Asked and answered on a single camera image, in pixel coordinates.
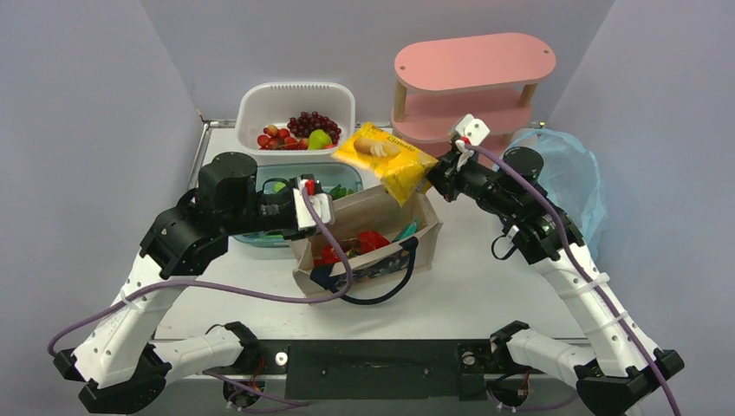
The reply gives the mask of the yellow snack packet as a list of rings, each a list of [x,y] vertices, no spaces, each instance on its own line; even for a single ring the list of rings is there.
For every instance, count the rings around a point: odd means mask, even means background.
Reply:
[[[332,153],[334,159],[369,170],[399,205],[431,185],[426,175],[439,161],[368,122]]]

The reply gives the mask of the teal packet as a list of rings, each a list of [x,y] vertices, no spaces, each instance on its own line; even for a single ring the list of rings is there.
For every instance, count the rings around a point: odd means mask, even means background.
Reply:
[[[418,219],[412,220],[408,223],[393,239],[393,242],[399,242],[405,238],[411,237],[419,229],[420,221]]]

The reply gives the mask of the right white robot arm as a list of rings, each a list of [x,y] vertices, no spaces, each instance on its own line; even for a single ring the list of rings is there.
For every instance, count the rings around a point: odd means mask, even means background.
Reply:
[[[579,229],[538,184],[543,158],[515,147],[489,168],[478,161],[482,152],[456,140],[428,173],[429,182],[447,201],[466,195],[500,219],[513,250],[550,284],[588,342],[571,345],[515,321],[491,336],[493,366],[553,376],[596,415],[622,415],[656,390],[671,396],[668,382],[684,361],[675,350],[660,348],[621,305]]]

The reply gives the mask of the beige canvas tote bag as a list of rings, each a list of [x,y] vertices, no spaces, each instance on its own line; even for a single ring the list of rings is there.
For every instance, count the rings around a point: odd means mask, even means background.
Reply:
[[[403,290],[411,277],[432,268],[439,231],[443,225],[428,197],[415,193],[399,205],[381,185],[354,193],[335,202],[336,221],[328,227],[348,257],[353,271],[353,285],[341,296],[344,302],[359,306],[384,303]],[[419,229],[408,238],[393,242],[395,236],[412,220]],[[390,245],[362,255],[358,234],[377,231]],[[314,235],[289,243],[297,266],[293,277],[308,298],[323,298],[342,290],[347,284],[342,262],[314,266],[314,258],[330,246],[323,235]]]

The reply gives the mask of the blue plastic grocery bag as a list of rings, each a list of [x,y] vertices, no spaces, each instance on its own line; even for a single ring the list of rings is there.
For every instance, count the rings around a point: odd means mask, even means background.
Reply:
[[[511,140],[510,147],[525,146],[543,157],[538,183],[548,199],[567,212],[579,228],[593,260],[608,228],[608,204],[602,172],[595,154],[575,136],[544,129],[529,129]]]

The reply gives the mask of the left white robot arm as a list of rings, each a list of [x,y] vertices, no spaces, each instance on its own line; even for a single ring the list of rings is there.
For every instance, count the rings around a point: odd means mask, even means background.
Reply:
[[[258,338],[241,322],[217,324],[183,341],[153,341],[159,323],[188,283],[223,256],[231,236],[278,231],[302,235],[314,221],[302,192],[316,190],[305,174],[285,179],[277,192],[257,182],[257,162],[244,153],[221,153],[202,166],[198,184],[161,212],[140,244],[137,266],[109,311],[76,348],[53,352],[67,380],[83,387],[79,398],[92,414],[134,414],[176,380],[231,367],[246,373],[260,354]]]

